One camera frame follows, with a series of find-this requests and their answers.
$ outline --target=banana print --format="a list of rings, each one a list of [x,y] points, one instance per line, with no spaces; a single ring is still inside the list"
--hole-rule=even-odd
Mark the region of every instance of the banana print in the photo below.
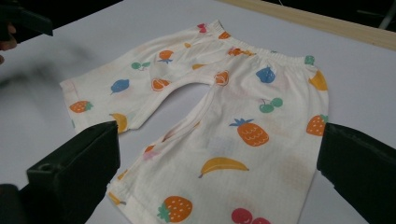
[[[224,170],[224,169],[232,169],[232,170],[241,170],[248,171],[246,165],[240,161],[235,161],[226,157],[216,157],[208,160],[201,169],[201,175],[199,178],[202,178],[205,174],[216,171],[216,170]]]

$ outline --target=pink cherry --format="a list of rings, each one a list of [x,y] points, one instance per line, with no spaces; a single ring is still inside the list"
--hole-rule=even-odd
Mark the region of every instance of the pink cherry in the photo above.
[[[258,217],[251,224],[271,224],[271,222],[263,217]]]
[[[251,213],[245,208],[237,208],[233,210],[231,218],[236,224],[250,224],[253,219],[253,215],[251,215]]]

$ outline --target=human hand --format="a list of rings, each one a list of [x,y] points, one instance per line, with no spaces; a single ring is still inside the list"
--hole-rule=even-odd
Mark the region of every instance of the human hand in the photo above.
[[[17,30],[12,25],[12,23],[8,24],[8,32],[10,39],[8,41],[0,41],[0,50],[9,50],[15,49],[17,47],[17,40],[12,36],[17,33]],[[0,55],[0,64],[4,62],[4,57]]]

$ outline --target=blue fruit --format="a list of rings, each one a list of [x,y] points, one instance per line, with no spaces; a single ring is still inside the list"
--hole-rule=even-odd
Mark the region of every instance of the blue fruit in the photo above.
[[[271,70],[269,66],[263,68],[262,70],[256,73],[257,77],[259,77],[260,81],[263,83],[271,83],[275,80],[275,73]]]
[[[111,86],[111,94],[114,92],[125,91],[129,87],[129,79],[120,79]]]

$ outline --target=white table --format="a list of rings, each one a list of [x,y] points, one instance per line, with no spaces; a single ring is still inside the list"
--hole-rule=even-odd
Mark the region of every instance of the white table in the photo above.
[[[396,147],[396,51],[212,0],[124,0],[56,29],[54,37],[40,35],[1,52],[6,62],[0,66],[0,183],[23,188],[25,171],[76,135],[59,82],[153,38],[216,19],[251,45],[289,56],[314,55],[330,90],[330,122]],[[122,134],[119,173],[184,118],[207,90],[201,84],[181,88],[140,130]],[[87,223],[129,222],[105,198]],[[316,172],[299,223],[367,222]]]

